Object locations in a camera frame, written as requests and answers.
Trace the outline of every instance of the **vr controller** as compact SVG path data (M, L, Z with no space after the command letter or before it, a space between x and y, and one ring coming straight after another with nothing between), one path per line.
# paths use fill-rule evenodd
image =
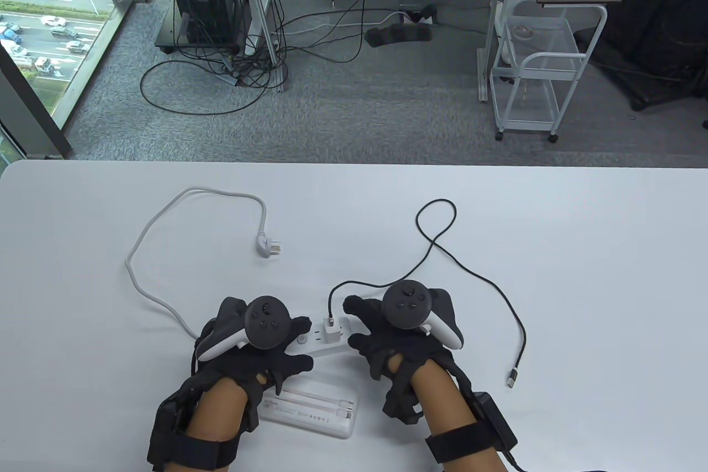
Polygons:
M214 328L197 346L199 361L214 359L235 346L250 344L261 350L272 349L288 337L291 318L278 298L261 295L249 305L237 298L225 298L217 322L219 328Z
M402 280L386 290L382 310L396 328L432 334L452 350L462 348L465 343L455 323L452 298L444 289L428 289L415 280ZM229 297L223 301L217 320L220 327L197 346L199 361L214 359L235 346L273 348L288 337L291 323L288 309L271 295L262 295L247 306ZM311 330L293 341L286 353L316 356L325 351L344 350L349 336L360 331L365 333L365 327L348 315L313 319Z

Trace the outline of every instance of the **white rolling cart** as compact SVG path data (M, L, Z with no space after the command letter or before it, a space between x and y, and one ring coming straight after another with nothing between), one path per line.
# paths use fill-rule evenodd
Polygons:
M528 1L536 0L520 0L516 5ZM596 9L600 15L600 22L584 54L577 50L565 18L567 9L575 7ZM607 20L607 10L602 5L557 4L547 5L545 9L561 9L561 12L557 17L511 15L503 22L501 44L492 63L489 84L497 127L496 140L503 138L506 128L549 131L548 140L551 143L558 140L558 127ZM509 50L509 66L505 66L501 58L504 46ZM541 93L526 97L532 80L539 81ZM560 107L553 81L570 82ZM524 93L521 101L517 100L520 88Z
M549 141L558 140L557 129L605 26L604 4L619 1L504 0L495 24L497 6L496 0L492 0L487 42L484 49L478 50L478 74L480 101L487 100L487 86L491 94L496 140L503 139L506 129L549 131ZM524 2L536 2L548 16L516 15L516 7ZM584 53L577 49L566 19L568 9L581 8L592 9L598 15L594 37ZM488 58L495 25L499 46L490 67ZM569 82L560 106L554 82Z

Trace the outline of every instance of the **velcro strap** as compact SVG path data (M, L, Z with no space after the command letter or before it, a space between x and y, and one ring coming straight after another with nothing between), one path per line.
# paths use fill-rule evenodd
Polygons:
M449 463L494 446L489 430L481 422L431 435L425 442L438 463Z
M186 466L188 469L223 469L236 458L241 434L230 441L204 441L180 433L169 434L167 462Z

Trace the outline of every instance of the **desk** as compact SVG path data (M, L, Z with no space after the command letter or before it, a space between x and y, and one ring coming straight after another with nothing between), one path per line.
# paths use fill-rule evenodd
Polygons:
M497 282L528 329L513 390L519 336L500 297L439 252L415 278L452 295L466 339L455 357L506 415L520 465L703 469L708 170L37 161L0 179L0 469L149 470L154 412L188 375L192 341L135 292L123 260L197 184L263 197L283 254L253 252L252 201L195 196L167 213L136 273L193 328L226 295L323 313L341 280L394 279L425 250L415 212L449 197L459 216L441 242ZM449 219L439 207L421 220L430 232ZM327 356L315 370L361 392L352 438L263 422L234 470L440 470L423 422L380 411L387 385L363 359Z

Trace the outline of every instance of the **tree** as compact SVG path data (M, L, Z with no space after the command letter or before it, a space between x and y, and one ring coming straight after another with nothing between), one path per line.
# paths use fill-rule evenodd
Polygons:
M34 70L21 70L22 75L25 76L25 79L28 81L31 81L35 79L38 75L40 75L39 72L35 72Z

